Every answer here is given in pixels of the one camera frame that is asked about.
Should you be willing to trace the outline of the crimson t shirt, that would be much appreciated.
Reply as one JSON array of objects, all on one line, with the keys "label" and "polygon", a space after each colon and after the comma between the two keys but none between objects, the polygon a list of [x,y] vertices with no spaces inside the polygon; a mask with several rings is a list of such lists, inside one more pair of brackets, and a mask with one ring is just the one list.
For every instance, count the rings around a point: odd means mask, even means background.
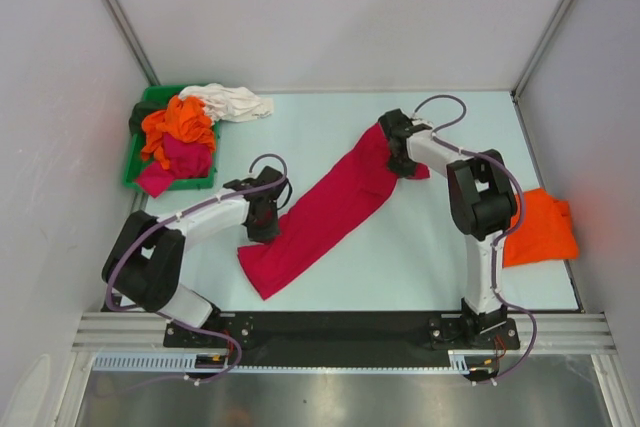
[{"label": "crimson t shirt", "polygon": [[261,299],[288,286],[389,200],[400,179],[388,168],[390,158],[382,128],[369,127],[279,219],[274,241],[238,249],[244,274]]}]

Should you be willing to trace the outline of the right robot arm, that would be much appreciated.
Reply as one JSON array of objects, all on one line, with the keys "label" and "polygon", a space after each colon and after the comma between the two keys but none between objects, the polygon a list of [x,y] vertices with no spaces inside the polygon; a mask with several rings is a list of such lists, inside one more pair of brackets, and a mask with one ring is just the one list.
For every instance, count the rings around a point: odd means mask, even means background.
[{"label": "right robot arm", "polygon": [[391,172],[409,178],[425,165],[446,179],[451,218],[465,238],[467,281],[460,316],[451,334],[444,326],[433,330],[444,342],[484,348],[508,320],[501,269],[506,234],[518,210],[501,154],[455,146],[437,128],[399,109],[384,113],[378,124],[390,150]]}]

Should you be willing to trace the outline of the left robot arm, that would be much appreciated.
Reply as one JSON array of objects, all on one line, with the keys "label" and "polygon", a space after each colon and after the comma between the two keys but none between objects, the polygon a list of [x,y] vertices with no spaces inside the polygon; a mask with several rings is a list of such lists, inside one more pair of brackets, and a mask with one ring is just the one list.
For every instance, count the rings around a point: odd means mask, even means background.
[{"label": "left robot arm", "polygon": [[284,173],[266,166],[258,176],[229,181],[213,197],[168,216],[133,212],[102,270],[107,306],[118,309],[117,292],[146,312],[186,325],[197,345],[214,344],[221,334],[219,309],[181,283],[183,258],[232,227],[244,227],[254,243],[274,240],[280,233],[278,200],[289,187]]}]

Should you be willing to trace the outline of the magenta t shirt in bin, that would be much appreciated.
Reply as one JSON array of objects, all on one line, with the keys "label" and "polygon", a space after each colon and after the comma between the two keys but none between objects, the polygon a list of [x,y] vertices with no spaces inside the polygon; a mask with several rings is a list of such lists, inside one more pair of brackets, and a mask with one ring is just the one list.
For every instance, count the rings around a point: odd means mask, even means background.
[{"label": "magenta t shirt in bin", "polygon": [[199,190],[213,186],[213,152],[199,142],[183,142],[162,133],[152,160],[133,183],[152,198],[169,190]]}]

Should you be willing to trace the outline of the white t shirt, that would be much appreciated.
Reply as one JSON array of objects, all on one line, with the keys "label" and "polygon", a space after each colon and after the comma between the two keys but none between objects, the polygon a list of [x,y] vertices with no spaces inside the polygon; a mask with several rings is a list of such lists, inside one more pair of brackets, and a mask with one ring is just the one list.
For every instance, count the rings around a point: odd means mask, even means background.
[{"label": "white t shirt", "polygon": [[225,87],[218,83],[187,86],[178,94],[181,100],[198,99],[204,114],[213,122],[249,122],[271,116],[274,101],[260,97],[246,87]]}]

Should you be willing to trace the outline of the crumpled orange t shirt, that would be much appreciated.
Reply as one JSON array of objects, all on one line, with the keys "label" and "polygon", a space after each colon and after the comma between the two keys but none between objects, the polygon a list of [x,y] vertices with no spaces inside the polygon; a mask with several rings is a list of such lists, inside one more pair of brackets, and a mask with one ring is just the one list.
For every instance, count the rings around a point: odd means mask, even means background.
[{"label": "crumpled orange t shirt", "polygon": [[181,99],[173,96],[165,109],[147,115],[141,128],[145,136],[145,145],[140,151],[143,161],[151,159],[168,170],[171,161],[165,146],[164,135],[185,144],[199,144],[206,147],[209,154],[216,150],[216,138],[213,121],[204,110],[205,103],[194,96]]}]

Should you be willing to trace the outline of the green plastic bin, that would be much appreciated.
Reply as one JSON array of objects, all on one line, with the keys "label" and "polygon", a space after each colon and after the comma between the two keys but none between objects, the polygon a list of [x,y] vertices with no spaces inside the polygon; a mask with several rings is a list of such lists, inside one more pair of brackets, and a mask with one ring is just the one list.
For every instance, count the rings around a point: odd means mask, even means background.
[{"label": "green plastic bin", "polygon": [[[169,84],[150,86],[144,90],[141,95],[141,102],[152,102],[158,104],[160,108],[166,106],[169,100],[181,92],[186,84]],[[132,133],[129,142],[128,153],[125,157],[124,171],[122,182],[125,187],[131,188],[136,192],[143,192],[142,188],[136,183],[136,179],[143,170],[151,163],[150,160],[144,161],[140,157],[140,151],[145,144],[144,136],[138,132]],[[187,191],[187,190],[204,190],[214,186],[216,179],[216,152],[212,154],[212,166],[209,173],[205,177],[177,179],[168,187],[168,191]]]}]

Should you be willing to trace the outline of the dark green t shirt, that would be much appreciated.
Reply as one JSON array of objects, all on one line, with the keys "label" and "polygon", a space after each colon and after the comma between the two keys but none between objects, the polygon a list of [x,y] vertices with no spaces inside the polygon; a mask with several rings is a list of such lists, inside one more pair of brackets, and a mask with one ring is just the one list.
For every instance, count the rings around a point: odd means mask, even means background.
[{"label": "dark green t shirt", "polygon": [[140,101],[136,103],[128,120],[130,134],[143,134],[142,122],[144,119],[157,111],[164,110],[165,108],[165,104],[154,101]]}]

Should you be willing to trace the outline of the folded orange t shirt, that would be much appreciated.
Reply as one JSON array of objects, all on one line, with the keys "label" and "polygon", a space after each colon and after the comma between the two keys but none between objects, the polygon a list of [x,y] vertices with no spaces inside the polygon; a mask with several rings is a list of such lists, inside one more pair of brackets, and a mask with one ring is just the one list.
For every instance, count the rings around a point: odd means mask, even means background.
[{"label": "folded orange t shirt", "polygon": [[575,260],[580,250],[573,232],[570,204],[542,188],[524,193],[524,221],[505,242],[503,266]]}]

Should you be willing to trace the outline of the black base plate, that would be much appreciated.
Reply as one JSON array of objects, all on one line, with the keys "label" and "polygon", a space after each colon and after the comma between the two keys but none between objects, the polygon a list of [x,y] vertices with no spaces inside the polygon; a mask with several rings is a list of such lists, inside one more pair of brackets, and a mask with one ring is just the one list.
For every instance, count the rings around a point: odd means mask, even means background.
[{"label": "black base plate", "polygon": [[443,367],[450,350],[516,351],[515,320],[476,332],[459,312],[346,311],[220,313],[208,330],[242,348],[242,367]]}]

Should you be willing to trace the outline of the aluminium frame rail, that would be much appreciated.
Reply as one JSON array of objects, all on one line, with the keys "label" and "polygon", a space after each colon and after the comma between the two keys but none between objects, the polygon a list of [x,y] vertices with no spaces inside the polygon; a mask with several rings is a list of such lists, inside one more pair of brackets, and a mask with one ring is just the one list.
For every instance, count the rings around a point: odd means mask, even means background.
[{"label": "aluminium frame rail", "polygon": [[[617,352],[602,314],[538,314],[535,354]],[[159,352],[167,321],[143,312],[89,312],[82,315],[71,349],[75,352]]]}]

